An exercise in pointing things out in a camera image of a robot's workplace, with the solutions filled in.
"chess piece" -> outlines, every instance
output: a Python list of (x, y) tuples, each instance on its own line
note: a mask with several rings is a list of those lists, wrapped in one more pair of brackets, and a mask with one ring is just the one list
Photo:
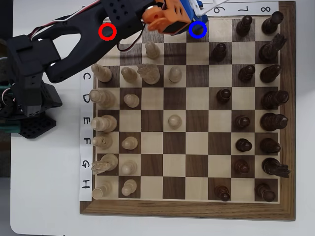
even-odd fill
[(276, 11), (270, 18), (262, 23), (261, 29), (265, 34), (272, 34), (277, 31), (278, 25), (284, 20), (284, 15)]
[(245, 37), (251, 30), (252, 17), (250, 15), (244, 16), (236, 26), (236, 32), (239, 36)]
[(272, 191), (268, 184), (260, 184), (255, 189), (256, 194), (261, 197), (264, 201), (270, 203), (276, 198), (276, 194)]
[(236, 142), (235, 147), (237, 150), (239, 150), (241, 152), (246, 152), (246, 151), (250, 151), (252, 149), (252, 144), (247, 139), (239, 139)]
[(277, 141), (266, 138), (260, 142), (260, 149), (267, 154), (276, 154), (281, 151), (281, 146)]
[(138, 74), (137, 72), (129, 67), (124, 67), (122, 69), (122, 76), (124, 80), (126, 80), (128, 83), (133, 83), (137, 80)]
[(122, 142), (124, 149), (134, 150), (138, 146), (138, 140), (135, 137), (127, 137)]
[(102, 108), (110, 108), (115, 104), (115, 96), (111, 91), (93, 89), (89, 94), (89, 98), (93, 103), (99, 104)]
[(269, 132), (275, 131), (276, 129), (284, 129), (286, 128), (287, 123), (287, 117), (273, 113), (266, 113), (260, 119), (261, 128)]
[(92, 72), (96, 75), (97, 79), (106, 83), (112, 79), (112, 72), (105, 66), (99, 64), (93, 64), (91, 66)]
[(113, 139), (109, 134), (101, 134), (92, 139), (92, 145), (101, 149), (109, 149), (112, 144)]
[(233, 167), (236, 172), (241, 174), (248, 174), (250, 171), (248, 163), (242, 159), (235, 161)]
[(243, 81), (243, 82), (249, 82), (253, 75), (255, 74), (255, 66), (253, 65), (248, 65), (243, 67), (240, 72), (238, 73), (238, 78), (239, 80)]
[(289, 178), (289, 174), (291, 170), (289, 170), (288, 165), (282, 165), (280, 162), (275, 158), (267, 158), (265, 159), (262, 164), (262, 169), (265, 173), (269, 175), (275, 175), (283, 178)]
[(224, 43), (219, 43), (212, 51), (212, 58), (216, 62), (223, 61), (224, 58), (226, 57), (226, 44)]
[(182, 79), (182, 71), (178, 66), (173, 66), (168, 74), (168, 79), (173, 83), (178, 83)]
[(111, 191), (112, 191), (112, 185), (110, 184), (110, 182), (106, 181), (103, 183), (102, 186), (93, 189), (92, 197), (95, 200), (98, 200), (98, 199), (101, 199), (101, 198), (108, 196), (108, 194)]
[(251, 124), (251, 120), (246, 116), (239, 116), (235, 119), (234, 125), (237, 128), (244, 129)]
[(118, 165), (118, 158), (114, 154), (106, 154), (102, 157), (100, 161), (95, 161), (92, 163), (93, 175), (101, 174), (105, 171), (111, 171), (115, 169)]
[(128, 179), (122, 188), (122, 194), (124, 196), (129, 196), (131, 193), (134, 193), (137, 189), (137, 183), (133, 179)]
[(230, 98), (231, 98), (231, 91), (228, 89), (221, 89), (218, 93), (217, 93), (217, 100), (220, 103), (227, 103)]
[(277, 57), (278, 51), (283, 48), (285, 43), (286, 38), (278, 33), (270, 43), (267, 43), (260, 48), (259, 58), (263, 62), (270, 62)]
[(261, 105), (266, 110), (277, 109), (278, 106), (287, 103), (289, 93), (287, 91), (270, 91), (267, 92), (261, 100)]
[(223, 185), (219, 185), (215, 187), (215, 195), (217, 198), (220, 198), (221, 201), (227, 202), (230, 200), (230, 193), (227, 189), (227, 187)]
[(158, 67), (154, 64), (138, 65), (138, 74), (149, 85), (156, 84), (160, 79)]
[(261, 71), (260, 80), (264, 83), (271, 83), (280, 75), (281, 71), (280, 65), (269, 66)]
[(117, 120), (110, 115), (102, 117), (95, 117), (91, 121), (91, 127), (95, 131), (104, 131), (106, 133), (112, 132), (117, 127)]
[(182, 125), (182, 118), (179, 115), (172, 115), (168, 119), (168, 124), (172, 129), (178, 129)]
[(125, 176), (132, 175), (137, 171), (137, 163), (132, 160), (126, 161), (123, 164), (121, 171), (122, 171), (122, 174)]
[(135, 108), (139, 105), (140, 100), (139, 100), (139, 97), (135, 94), (127, 94), (124, 97), (124, 102), (127, 104), (127, 106), (131, 108)]

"blue circle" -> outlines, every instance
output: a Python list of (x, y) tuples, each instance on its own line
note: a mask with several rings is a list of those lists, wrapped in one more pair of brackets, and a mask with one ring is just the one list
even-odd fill
[[(193, 28), (195, 25), (201, 25), (201, 26), (202, 26), (203, 31), (202, 31), (202, 34), (201, 34), (201, 35), (195, 35), (195, 34), (192, 32), (192, 28)], [(195, 38), (195, 39), (203, 38), (203, 37), (206, 35), (206, 33), (207, 33), (206, 24), (203, 23), (202, 21), (194, 21), (194, 22), (192, 22), (192, 23), (189, 25), (188, 32), (189, 32), (189, 34), (191, 35), (191, 37), (193, 37), (193, 38)]]

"chessboard border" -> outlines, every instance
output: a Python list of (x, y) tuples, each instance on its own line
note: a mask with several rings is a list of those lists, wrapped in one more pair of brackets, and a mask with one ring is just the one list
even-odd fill
[(284, 14), (281, 33), (288, 39), (281, 50), (281, 90), (290, 94), (290, 100), (281, 106), (281, 114), (289, 119), (286, 129), (281, 130), (281, 163), (287, 164), (290, 178), (280, 179), (280, 204), (239, 204), (171, 201), (124, 201), (92, 200), (80, 202), (80, 214), (137, 215), (166, 217), (197, 217), (225, 219), (295, 220), (295, 80), (296, 80), (296, 3), (279, 2)]

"red circle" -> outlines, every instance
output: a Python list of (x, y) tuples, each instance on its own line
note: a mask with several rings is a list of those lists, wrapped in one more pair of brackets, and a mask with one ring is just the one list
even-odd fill
[[(110, 37), (105, 37), (104, 35), (103, 35), (103, 29), (105, 28), (105, 27), (110, 27), (110, 28), (112, 28), (113, 29), (113, 34), (112, 34), (112, 36), (110, 36)], [(104, 24), (102, 24), (100, 27), (99, 27), (99, 29), (98, 29), (98, 34), (99, 34), (99, 37), (101, 38), (101, 39), (103, 39), (103, 40), (105, 40), (105, 41), (111, 41), (111, 40), (113, 40), (115, 37), (116, 37), (116, 35), (117, 35), (117, 29), (116, 29), (116, 27), (112, 24), (112, 23), (104, 23)]]

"chessboard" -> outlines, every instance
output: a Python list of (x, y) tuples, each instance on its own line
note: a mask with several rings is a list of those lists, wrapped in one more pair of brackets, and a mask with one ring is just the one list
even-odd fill
[[(108, 182), (111, 191), (105, 197), (80, 202), (82, 214), (140, 215), (172, 217), (206, 217), (238, 219), (295, 219), (295, 3), (280, 2), (284, 21), (278, 30), (265, 35), (261, 26), (269, 16), (253, 16), (249, 34), (239, 37), (236, 26), (240, 17), (209, 17), (207, 33), (194, 39), (188, 33), (176, 36), (144, 30), (134, 47), (124, 53), (114, 47), (97, 64), (109, 68), (112, 79), (101, 82), (94, 76), (94, 89), (110, 91), (115, 104), (104, 109), (94, 104), (93, 117), (110, 115), (116, 118), (117, 127), (109, 133), (112, 145), (108, 149), (93, 148), (93, 161), (100, 161), (106, 154), (118, 158), (116, 168), (93, 175), (92, 190)], [(278, 56), (264, 63), (258, 52), (277, 33), (287, 38)], [(127, 48), (140, 33), (121, 41)], [(154, 42), (160, 49), (157, 59), (146, 56), (145, 43)], [(221, 62), (212, 59), (211, 53), (219, 44), (227, 47)], [(137, 65), (155, 64), (160, 80), (149, 85), (140, 75), (128, 83), (121, 70)], [(275, 81), (263, 83), (261, 71), (280, 64), (282, 72)], [(255, 66), (252, 79), (239, 80), (239, 71)], [(168, 74), (173, 66), (182, 71), (182, 79), (173, 83)], [(227, 103), (219, 103), (217, 93), (231, 91)], [(269, 91), (284, 90), (289, 101), (274, 110), (261, 105)], [(139, 105), (131, 108), (124, 96), (135, 94)], [(289, 122), (285, 129), (265, 131), (260, 125), (266, 113), (285, 115)], [(182, 119), (182, 125), (173, 129), (168, 123), (172, 115)], [(250, 125), (240, 129), (235, 119), (246, 116)], [(102, 132), (94, 131), (94, 136)], [(122, 142), (135, 137), (138, 146), (124, 149)], [(281, 145), (279, 154), (266, 154), (260, 147), (265, 138)], [(252, 149), (240, 152), (235, 144), (247, 139)], [(266, 158), (275, 158), (289, 166), (289, 178), (269, 175), (262, 169)], [(249, 166), (247, 174), (235, 171), (235, 162), (244, 160)], [(126, 161), (136, 163), (136, 171), (124, 175)], [(124, 183), (132, 179), (136, 190), (128, 196), (122, 194)], [(272, 202), (266, 202), (255, 191), (260, 184), (267, 184), (275, 193)], [(216, 193), (216, 186), (225, 186), (229, 201), (223, 202)]]

